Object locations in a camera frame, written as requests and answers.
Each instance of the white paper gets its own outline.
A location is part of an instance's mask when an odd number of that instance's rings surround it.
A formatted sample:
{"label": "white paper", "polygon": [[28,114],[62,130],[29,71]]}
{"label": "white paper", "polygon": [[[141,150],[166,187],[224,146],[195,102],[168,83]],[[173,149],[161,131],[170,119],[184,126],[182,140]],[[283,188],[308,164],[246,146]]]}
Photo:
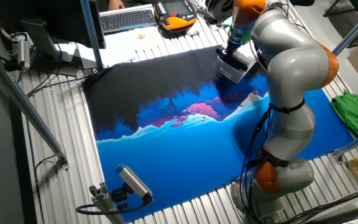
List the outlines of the white paper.
{"label": "white paper", "polygon": [[[144,38],[138,39],[141,34],[144,35]],[[158,28],[154,26],[131,30],[128,39],[132,42],[132,47],[136,51],[157,48],[162,43],[161,34]]]}
{"label": "white paper", "polygon": [[[135,50],[127,47],[127,44],[123,42],[124,39],[122,38],[122,34],[105,35],[104,39],[106,48],[99,49],[104,67],[111,67],[117,63],[135,59]],[[78,50],[80,51],[84,68],[92,68],[96,66],[96,60],[92,48],[78,44]]]}

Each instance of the monitor stand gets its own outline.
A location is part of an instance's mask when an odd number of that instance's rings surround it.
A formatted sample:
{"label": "monitor stand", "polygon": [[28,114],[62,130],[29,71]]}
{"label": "monitor stand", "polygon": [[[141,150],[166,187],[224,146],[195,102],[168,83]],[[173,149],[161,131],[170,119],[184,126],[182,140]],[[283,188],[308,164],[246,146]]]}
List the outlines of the monitor stand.
{"label": "monitor stand", "polygon": [[23,19],[21,22],[38,52],[31,58],[30,69],[40,73],[58,73],[76,77],[81,59],[73,57],[71,62],[62,61],[62,56],[56,50],[55,42],[46,29],[47,23],[40,19]]}

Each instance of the green cloth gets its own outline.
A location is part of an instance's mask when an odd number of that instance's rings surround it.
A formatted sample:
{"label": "green cloth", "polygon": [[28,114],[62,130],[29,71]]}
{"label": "green cloth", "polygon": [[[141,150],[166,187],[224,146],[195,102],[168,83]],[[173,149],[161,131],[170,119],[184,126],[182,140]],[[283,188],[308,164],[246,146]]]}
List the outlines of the green cloth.
{"label": "green cloth", "polygon": [[342,96],[331,101],[331,106],[348,130],[358,138],[358,96],[344,90]]}

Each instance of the metal table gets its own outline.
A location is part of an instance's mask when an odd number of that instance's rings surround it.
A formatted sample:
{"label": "metal table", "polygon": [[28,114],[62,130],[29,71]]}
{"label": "metal table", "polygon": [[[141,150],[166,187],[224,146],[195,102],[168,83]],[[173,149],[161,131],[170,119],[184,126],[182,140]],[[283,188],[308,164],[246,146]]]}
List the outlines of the metal table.
{"label": "metal table", "polygon": [[[290,6],[290,15],[299,24],[294,8]],[[134,63],[170,54],[179,54],[188,50],[202,49],[223,44],[227,39],[225,30],[213,30],[201,18],[197,22],[202,29],[196,36],[170,34],[169,39],[161,38],[158,47],[137,52]],[[78,71],[78,77],[85,76]],[[43,75],[24,75],[20,83],[25,93],[30,92],[42,80]],[[72,80],[72,77],[51,75],[47,83],[58,83]],[[328,99],[341,95],[343,89],[351,90],[338,75],[323,90]],[[88,191],[90,185],[99,185],[104,181],[99,154],[94,140],[87,102],[81,82],[69,82],[44,89],[30,101],[56,137],[58,143],[66,150],[70,160],[68,170],[60,169],[57,158],[44,162],[37,170],[40,182],[41,203],[46,223],[109,223],[104,216],[87,216],[75,212],[79,205],[91,203]],[[52,150],[42,140],[37,131],[24,122],[25,138],[29,164],[32,167],[30,139],[32,142],[35,163],[52,156]],[[346,159],[358,157],[358,148],[345,153]],[[306,189],[282,197],[285,210],[278,212],[281,220],[286,220],[305,210],[337,200],[358,191],[356,180],[344,164],[337,164],[328,156],[321,156],[310,161],[314,168],[315,181]],[[30,169],[34,190],[35,207],[38,221],[41,223],[39,201],[35,191],[34,172]],[[220,186],[212,192],[194,198],[185,203],[166,208],[130,223],[243,223],[243,215],[238,212],[230,198],[230,183]]]}

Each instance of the person's hand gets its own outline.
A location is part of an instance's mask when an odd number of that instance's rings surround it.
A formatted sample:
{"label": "person's hand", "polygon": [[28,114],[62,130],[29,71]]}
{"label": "person's hand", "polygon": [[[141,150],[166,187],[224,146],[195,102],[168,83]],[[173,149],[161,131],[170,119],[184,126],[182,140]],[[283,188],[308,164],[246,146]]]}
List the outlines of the person's hand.
{"label": "person's hand", "polygon": [[109,11],[116,10],[116,9],[124,9],[124,3],[121,0],[110,0],[109,1]]}

